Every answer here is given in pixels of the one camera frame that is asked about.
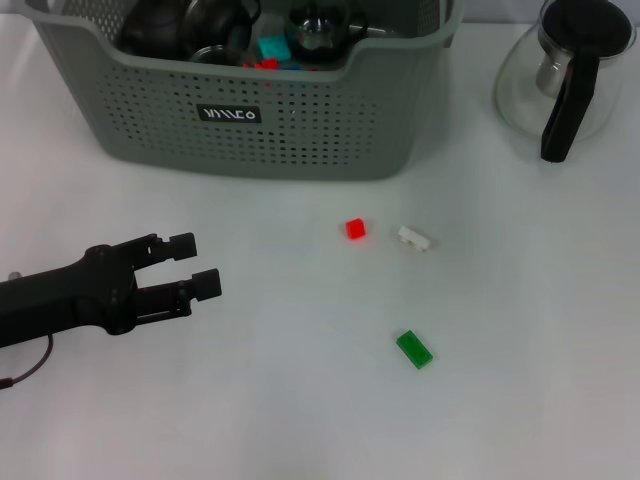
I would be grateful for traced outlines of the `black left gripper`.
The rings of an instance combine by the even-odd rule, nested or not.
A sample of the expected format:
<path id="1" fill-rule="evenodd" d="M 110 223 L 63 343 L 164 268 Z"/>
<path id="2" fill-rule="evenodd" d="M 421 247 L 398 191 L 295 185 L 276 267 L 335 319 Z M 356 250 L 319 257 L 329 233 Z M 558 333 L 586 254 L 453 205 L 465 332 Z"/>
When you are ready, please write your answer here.
<path id="1" fill-rule="evenodd" d="M 1 283 L 1 345 L 8 347 L 84 326 L 111 335 L 192 313 L 191 301 L 222 295 L 217 269 L 190 279 L 137 288 L 134 270 L 197 255 L 195 236 L 164 241 L 149 234 L 125 243 L 92 247 L 79 261 L 59 269 Z M 134 293 L 134 314 L 131 298 Z"/>

